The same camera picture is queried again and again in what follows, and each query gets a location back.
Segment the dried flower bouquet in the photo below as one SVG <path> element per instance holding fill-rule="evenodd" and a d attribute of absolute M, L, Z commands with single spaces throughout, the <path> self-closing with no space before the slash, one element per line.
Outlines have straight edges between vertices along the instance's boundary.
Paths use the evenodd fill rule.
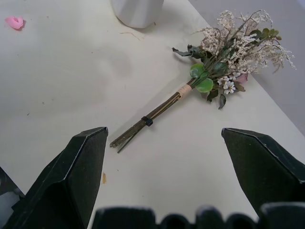
<path fill-rule="evenodd" d="M 229 94 L 244 91 L 244 82 L 251 73 L 272 65 L 276 71 L 285 63 L 294 68 L 293 54 L 281 45 L 281 36 L 273 28 L 273 21 L 265 10 L 239 17 L 231 11 L 220 13 L 217 27 L 199 30 L 200 45 L 188 45 L 181 57 L 197 60 L 190 68 L 190 80 L 169 99 L 143 116 L 136 124 L 110 143 L 111 148 L 123 150 L 146 126 L 151 126 L 162 113 L 182 100 L 192 90 L 207 94 L 207 101 L 219 98 L 223 108 Z"/>

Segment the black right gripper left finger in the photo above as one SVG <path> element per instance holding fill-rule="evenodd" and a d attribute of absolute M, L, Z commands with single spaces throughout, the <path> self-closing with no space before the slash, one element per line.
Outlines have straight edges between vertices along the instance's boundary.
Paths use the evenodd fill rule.
<path fill-rule="evenodd" d="M 87 229 L 99 192 L 108 129 L 75 135 L 13 206 L 2 229 Z"/>

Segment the white ribbed vase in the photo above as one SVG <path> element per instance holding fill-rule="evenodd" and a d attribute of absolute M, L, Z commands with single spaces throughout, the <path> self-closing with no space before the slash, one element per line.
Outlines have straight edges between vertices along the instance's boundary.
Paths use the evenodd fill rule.
<path fill-rule="evenodd" d="M 126 26 L 144 29 L 156 22 L 164 0 L 110 0 L 115 16 Z"/>

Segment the pink flower petal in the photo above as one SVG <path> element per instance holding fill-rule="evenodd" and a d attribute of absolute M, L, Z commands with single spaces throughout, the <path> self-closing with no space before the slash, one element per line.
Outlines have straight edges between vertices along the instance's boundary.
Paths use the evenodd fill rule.
<path fill-rule="evenodd" d="M 24 28 L 26 21 L 23 17 L 9 16 L 5 22 L 14 30 L 21 31 Z"/>

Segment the small dry twig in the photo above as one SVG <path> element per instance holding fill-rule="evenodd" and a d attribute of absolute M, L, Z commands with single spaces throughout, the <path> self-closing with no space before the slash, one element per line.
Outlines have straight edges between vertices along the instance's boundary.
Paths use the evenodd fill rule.
<path fill-rule="evenodd" d="M 120 32 L 120 34 L 129 34 L 131 36 L 133 36 L 134 38 L 136 38 L 137 40 L 141 41 L 142 39 L 140 39 L 138 36 L 134 35 L 132 32 Z"/>

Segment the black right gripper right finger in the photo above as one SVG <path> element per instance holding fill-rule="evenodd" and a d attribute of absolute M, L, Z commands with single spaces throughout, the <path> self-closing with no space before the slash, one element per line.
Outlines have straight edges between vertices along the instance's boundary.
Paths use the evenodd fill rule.
<path fill-rule="evenodd" d="M 268 135 L 223 128 L 241 189 L 255 212 L 266 203 L 305 202 L 305 164 Z"/>

